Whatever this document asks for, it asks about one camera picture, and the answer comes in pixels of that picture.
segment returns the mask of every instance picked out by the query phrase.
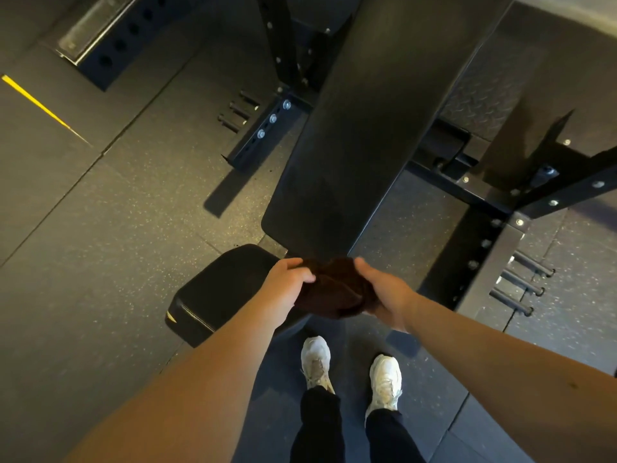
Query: person's right hand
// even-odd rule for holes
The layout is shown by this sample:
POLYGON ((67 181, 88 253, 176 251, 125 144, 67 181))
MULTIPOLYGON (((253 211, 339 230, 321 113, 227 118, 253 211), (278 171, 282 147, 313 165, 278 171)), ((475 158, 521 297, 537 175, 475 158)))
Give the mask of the person's right hand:
POLYGON ((381 305, 371 313, 389 327, 406 331, 403 311, 412 308, 416 295, 412 288, 402 279, 373 268, 364 258, 358 257, 353 263, 359 274, 373 285, 380 299, 381 305))

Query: white sneaker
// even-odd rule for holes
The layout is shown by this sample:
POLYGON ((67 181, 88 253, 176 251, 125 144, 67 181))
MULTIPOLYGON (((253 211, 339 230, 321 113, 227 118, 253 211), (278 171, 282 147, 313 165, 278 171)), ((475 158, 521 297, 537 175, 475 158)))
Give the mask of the white sneaker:
POLYGON ((398 361, 392 356, 380 354, 373 361, 369 375, 373 401, 368 406, 365 417, 376 409, 397 411, 398 398, 403 391, 403 378, 398 361))
POLYGON ((330 393, 335 392, 328 377, 328 370, 330 370, 330 348, 328 348, 326 340, 320 336, 307 338, 304 341, 300 359, 302 361, 302 372, 307 379, 308 388, 321 385, 330 393))

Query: rubber gym flooring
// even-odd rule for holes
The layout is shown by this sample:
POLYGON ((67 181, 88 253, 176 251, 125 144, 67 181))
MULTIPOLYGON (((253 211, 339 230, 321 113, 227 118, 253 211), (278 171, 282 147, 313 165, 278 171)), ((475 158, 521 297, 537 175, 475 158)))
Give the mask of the rubber gym flooring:
MULTIPOLYGON (((209 0, 157 37, 107 92, 49 48, 81 1, 0 1, 0 73, 70 127, 0 83, 6 462, 60 460, 96 422, 188 354, 164 314, 174 292, 221 252, 251 242, 284 253, 260 219, 306 118, 293 108, 266 138, 260 165, 232 171, 220 156, 231 132, 216 116, 240 87, 276 84, 255 0, 209 0), (223 182, 233 198, 216 216, 204 202, 223 182)), ((344 19, 337 13, 356 1, 290 5, 325 29, 324 16, 334 26, 344 19)), ((481 171, 510 189, 548 125, 572 108, 560 139, 590 155, 617 145, 616 71, 615 39, 515 4, 444 115, 494 139, 481 171)), ((419 287, 465 210, 403 173, 354 252, 419 287)), ((536 220, 521 249, 557 274, 534 279, 546 287, 542 297, 510 290, 534 315, 487 302, 478 320, 613 374, 616 232, 614 192, 536 220)), ((401 364, 400 409, 427 461, 530 461, 412 337, 365 316, 312 319, 308 327, 332 350, 348 461, 368 461, 364 392, 378 350, 401 364)), ((268 351, 236 462, 288 459, 300 424, 306 334, 268 351)))

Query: diamond plate surface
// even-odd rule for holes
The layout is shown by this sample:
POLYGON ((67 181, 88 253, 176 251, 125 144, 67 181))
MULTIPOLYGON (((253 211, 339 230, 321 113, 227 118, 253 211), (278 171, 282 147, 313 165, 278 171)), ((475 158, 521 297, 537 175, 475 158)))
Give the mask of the diamond plate surface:
POLYGON ((492 141, 544 54, 537 46, 495 32, 455 86, 441 117, 492 141))

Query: brown towel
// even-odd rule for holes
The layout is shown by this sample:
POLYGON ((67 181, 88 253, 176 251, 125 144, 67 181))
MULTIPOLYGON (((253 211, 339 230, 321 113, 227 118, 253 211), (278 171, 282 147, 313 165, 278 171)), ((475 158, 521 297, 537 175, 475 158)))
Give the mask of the brown towel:
POLYGON ((296 308, 328 319, 353 317, 363 311, 373 311, 378 303, 373 285, 356 271, 351 258, 337 258, 323 265, 316 260, 304 260, 317 278, 304 284, 296 308))

